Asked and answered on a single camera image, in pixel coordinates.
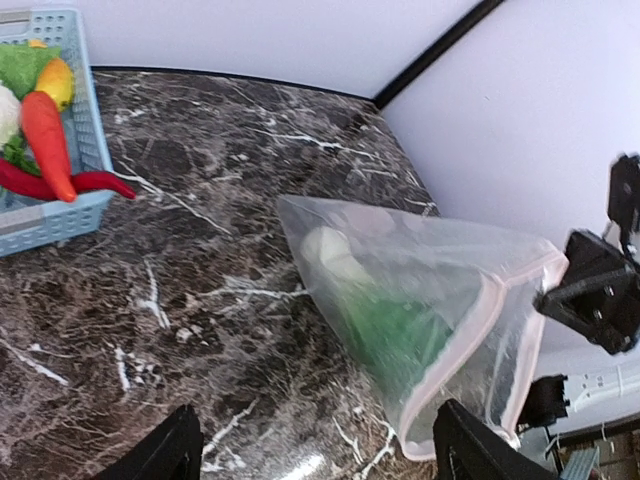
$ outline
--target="orange carrot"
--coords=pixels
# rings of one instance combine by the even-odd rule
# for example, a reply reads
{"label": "orange carrot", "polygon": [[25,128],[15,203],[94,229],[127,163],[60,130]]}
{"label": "orange carrot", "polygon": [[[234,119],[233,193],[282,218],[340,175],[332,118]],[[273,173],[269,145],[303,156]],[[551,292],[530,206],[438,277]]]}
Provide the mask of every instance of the orange carrot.
{"label": "orange carrot", "polygon": [[33,150],[42,178],[58,200],[73,202],[71,161],[62,119],[55,102],[44,92],[31,92],[22,100],[22,131]]}

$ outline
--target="red pepper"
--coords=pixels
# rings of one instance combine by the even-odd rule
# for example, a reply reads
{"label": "red pepper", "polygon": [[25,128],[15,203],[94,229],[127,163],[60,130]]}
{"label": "red pepper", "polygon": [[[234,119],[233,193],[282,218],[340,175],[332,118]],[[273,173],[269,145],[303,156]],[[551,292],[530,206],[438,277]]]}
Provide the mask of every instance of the red pepper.
{"label": "red pepper", "polygon": [[[71,184],[78,193],[91,190],[113,190],[126,198],[136,198],[136,192],[111,172],[79,173],[71,177]],[[37,200],[57,199],[43,178],[31,175],[3,158],[0,158],[0,186],[18,195]]]}

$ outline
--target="clear plastic bag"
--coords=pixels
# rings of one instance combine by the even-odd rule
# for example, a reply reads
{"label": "clear plastic bag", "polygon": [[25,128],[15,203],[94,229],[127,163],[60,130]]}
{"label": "clear plastic bag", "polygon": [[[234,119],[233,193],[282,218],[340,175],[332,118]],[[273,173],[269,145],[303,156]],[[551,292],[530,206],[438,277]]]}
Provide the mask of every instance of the clear plastic bag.
{"label": "clear plastic bag", "polygon": [[285,196],[280,217],[319,310],[373,379],[405,456],[435,458],[456,398],[506,440],[531,384],[538,292],[567,266],[547,240],[398,210]]}

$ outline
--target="light blue basket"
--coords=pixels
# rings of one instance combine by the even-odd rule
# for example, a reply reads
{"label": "light blue basket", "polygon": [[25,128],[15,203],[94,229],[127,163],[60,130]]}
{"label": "light blue basket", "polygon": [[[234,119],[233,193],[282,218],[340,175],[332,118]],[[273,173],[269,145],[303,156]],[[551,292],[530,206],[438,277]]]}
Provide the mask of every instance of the light blue basket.
{"label": "light blue basket", "polygon": [[[72,8],[0,11],[0,43],[35,38],[60,46],[60,56],[74,74],[73,105],[62,115],[73,173],[113,171],[80,12]],[[97,230],[112,196],[113,192],[100,190],[78,195],[68,204],[6,194],[0,200],[0,257]]]}

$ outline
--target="marble countertop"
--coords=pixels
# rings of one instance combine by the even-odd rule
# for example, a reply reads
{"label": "marble countertop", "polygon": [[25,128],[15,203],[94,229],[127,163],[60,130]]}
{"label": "marble countertop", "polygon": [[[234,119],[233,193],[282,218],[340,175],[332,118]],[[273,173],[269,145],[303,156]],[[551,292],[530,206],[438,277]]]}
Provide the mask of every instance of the marble countertop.
{"label": "marble countertop", "polygon": [[83,479],[183,403],[203,479],[429,479],[299,292],[283,193],[435,213],[368,102],[98,72],[116,171],[101,229],[0,259],[0,478]]}

